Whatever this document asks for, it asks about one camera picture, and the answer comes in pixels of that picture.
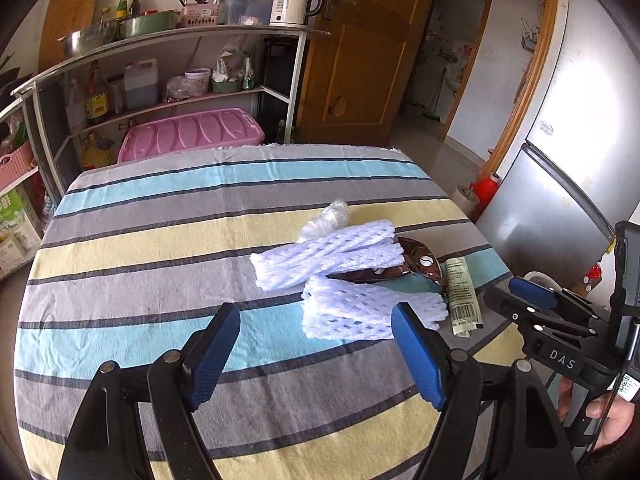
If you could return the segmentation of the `right hand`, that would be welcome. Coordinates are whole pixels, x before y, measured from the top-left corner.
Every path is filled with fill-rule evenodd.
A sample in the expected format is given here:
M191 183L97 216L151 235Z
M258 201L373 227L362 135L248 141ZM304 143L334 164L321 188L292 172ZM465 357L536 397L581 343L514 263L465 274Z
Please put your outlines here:
M556 414L561 422L570 412L572 389L573 383L562 377L558 388L559 404L556 409ZM600 398L591 401L586 409L590 418L600 419L602 422L601 431L596 444L591 449L592 452L616 443L626 434L634 422L638 404L628 402L620 396L616 396L613 401L610 401L610 396L609 393L600 396Z

